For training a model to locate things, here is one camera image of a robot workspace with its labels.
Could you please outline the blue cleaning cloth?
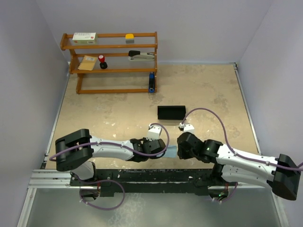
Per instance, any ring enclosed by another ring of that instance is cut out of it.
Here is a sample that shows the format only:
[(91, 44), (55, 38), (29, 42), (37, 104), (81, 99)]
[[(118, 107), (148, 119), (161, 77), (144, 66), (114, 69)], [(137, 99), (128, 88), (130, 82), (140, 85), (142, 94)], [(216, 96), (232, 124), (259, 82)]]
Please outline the blue cleaning cloth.
[(168, 146), (163, 157), (165, 158), (175, 158), (177, 156), (177, 146), (170, 145)]

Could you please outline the black glasses case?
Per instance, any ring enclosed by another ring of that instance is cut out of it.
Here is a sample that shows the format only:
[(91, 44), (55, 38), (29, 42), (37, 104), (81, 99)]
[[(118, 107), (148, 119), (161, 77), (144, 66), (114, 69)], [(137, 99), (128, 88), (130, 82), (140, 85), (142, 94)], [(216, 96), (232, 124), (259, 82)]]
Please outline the black glasses case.
[(185, 115), (185, 105), (160, 105), (157, 107), (158, 120), (183, 120)]

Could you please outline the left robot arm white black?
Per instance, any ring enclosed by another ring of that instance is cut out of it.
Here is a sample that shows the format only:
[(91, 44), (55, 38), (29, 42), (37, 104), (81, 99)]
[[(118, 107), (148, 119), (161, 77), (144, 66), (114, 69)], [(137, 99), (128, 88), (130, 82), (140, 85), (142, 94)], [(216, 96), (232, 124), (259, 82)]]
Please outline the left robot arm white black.
[(49, 158), (56, 163), (56, 170), (69, 171), (86, 185), (97, 181), (96, 166), (91, 158), (116, 158), (124, 161), (144, 162), (157, 159), (165, 153), (168, 143), (160, 139), (162, 128), (151, 126), (148, 137), (113, 141), (90, 135), (88, 129), (80, 129), (55, 141), (55, 155)]

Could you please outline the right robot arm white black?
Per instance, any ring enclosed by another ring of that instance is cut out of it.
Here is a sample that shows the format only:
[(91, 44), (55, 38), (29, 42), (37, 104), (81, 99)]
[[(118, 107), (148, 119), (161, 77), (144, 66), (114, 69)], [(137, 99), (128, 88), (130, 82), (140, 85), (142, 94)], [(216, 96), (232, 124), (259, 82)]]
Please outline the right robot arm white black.
[(267, 157), (233, 149), (216, 140), (201, 141), (190, 132), (177, 139), (180, 159), (196, 158), (213, 163), (210, 174), (216, 185), (224, 182), (248, 183), (265, 188), (283, 199), (297, 199), (301, 170), (287, 155)]

